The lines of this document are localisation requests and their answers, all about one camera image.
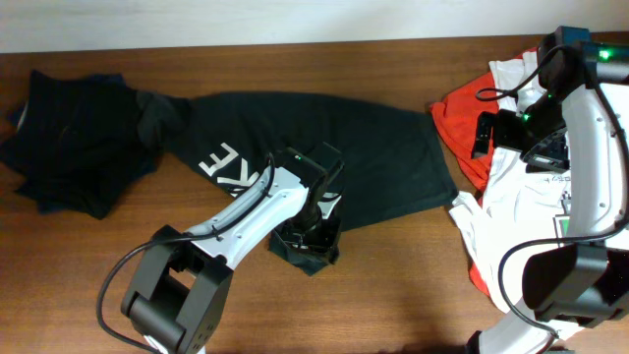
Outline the black Nike t-shirt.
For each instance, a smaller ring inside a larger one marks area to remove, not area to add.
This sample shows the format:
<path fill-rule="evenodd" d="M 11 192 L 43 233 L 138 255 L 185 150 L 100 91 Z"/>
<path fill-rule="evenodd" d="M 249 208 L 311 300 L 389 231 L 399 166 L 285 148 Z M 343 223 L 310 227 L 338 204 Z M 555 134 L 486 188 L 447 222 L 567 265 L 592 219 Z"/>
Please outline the black Nike t-shirt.
<path fill-rule="evenodd" d="M 142 91 L 138 133 L 234 200 L 285 148 L 340 151 L 341 233 L 454 200 L 432 120 L 424 114 L 324 94 L 223 92 L 193 99 Z"/>

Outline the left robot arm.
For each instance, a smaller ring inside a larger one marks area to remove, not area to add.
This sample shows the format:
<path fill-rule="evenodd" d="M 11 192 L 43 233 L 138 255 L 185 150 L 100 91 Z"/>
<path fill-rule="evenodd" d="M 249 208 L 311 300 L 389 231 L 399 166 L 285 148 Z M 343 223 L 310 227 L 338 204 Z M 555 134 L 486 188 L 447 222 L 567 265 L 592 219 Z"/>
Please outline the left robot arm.
<path fill-rule="evenodd" d="M 313 270 L 336 262 L 342 194 L 340 151 L 287 147 L 211 219 L 183 233 L 159 229 L 134 273 L 121 312 L 155 353 L 201 353 L 225 307 L 233 273 L 265 237 L 290 261 Z"/>

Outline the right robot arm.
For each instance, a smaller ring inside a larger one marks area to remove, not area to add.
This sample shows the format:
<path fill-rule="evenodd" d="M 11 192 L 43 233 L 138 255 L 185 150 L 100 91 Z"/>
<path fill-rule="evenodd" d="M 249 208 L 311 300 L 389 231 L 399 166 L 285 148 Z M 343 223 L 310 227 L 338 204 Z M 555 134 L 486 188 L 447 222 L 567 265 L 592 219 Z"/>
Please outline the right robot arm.
<path fill-rule="evenodd" d="M 628 313 L 628 49 L 561 26 L 537 49 L 543 94 L 483 112 L 472 155 L 508 148 L 534 172 L 569 172 L 568 225 L 532 242 L 522 298 L 468 353 L 546 353 L 563 335 Z"/>

